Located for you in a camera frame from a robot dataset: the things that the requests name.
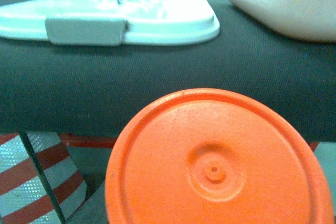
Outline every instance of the circular indentation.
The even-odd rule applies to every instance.
[[[193,149],[188,157],[188,168],[193,189],[208,200],[230,200],[245,184],[241,159],[222,143]]]
[[[221,182],[226,177],[223,165],[219,161],[208,162],[204,171],[205,176],[214,183]]]

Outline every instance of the dark gray fabric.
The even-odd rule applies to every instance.
[[[336,141],[336,45],[285,38],[228,0],[208,1],[221,33],[198,45],[83,47],[0,38],[0,131],[118,135],[155,99],[208,87],[264,103],[307,141]]]

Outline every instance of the red stripe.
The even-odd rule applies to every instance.
[[[5,194],[37,176],[34,164],[28,158],[0,173],[0,195]]]
[[[49,196],[45,195],[33,203],[17,210],[16,212],[2,217],[4,224],[27,224],[54,209]]]
[[[72,134],[60,134],[59,138],[67,146],[90,148],[113,148],[117,141],[117,137],[75,136]]]
[[[70,156],[62,142],[38,152],[36,155],[43,170],[56,165]]]
[[[9,140],[15,138],[16,136],[19,136],[19,134],[14,133],[14,134],[0,135],[0,145],[7,143]]]
[[[54,194],[61,204],[64,200],[69,198],[71,194],[80,186],[83,182],[83,177],[76,171],[70,178],[68,178],[63,184],[54,189]]]

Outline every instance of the red bar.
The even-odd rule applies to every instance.
[[[113,148],[117,137],[103,136],[75,136],[72,134],[60,134],[60,139],[67,146],[90,148]]]

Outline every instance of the reflective stripe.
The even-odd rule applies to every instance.
[[[4,218],[23,207],[47,195],[39,177],[23,183],[8,193],[0,196],[0,213]]]
[[[35,176],[37,176],[37,172],[30,159],[26,159],[13,168],[0,173],[0,195],[10,192],[14,188],[33,179]]]
[[[67,157],[65,160],[46,169],[44,174],[46,175],[51,188],[55,189],[70,178],[76,171],[77,167],[71,157]]]
[[[29,224],[51,224],[51,223],[61,224],[61,221],[58,219],[57,213],[54,210],[30,222]]]
[[[27,132],[27,135],[35,152],[41,152],[61,142],[55,132]]]
[[[0,157],[0,173],[29,158],[20,136],[0,145]]]
[[[47,214],[48,212],[54,209],[50,198],[48,195],[43,196],[42,198],[34,201],[33,203],[27,205],[20,210],[7,215],[3,216],[4,223],[10,224],[26,224],[30,223],[33,220]]]

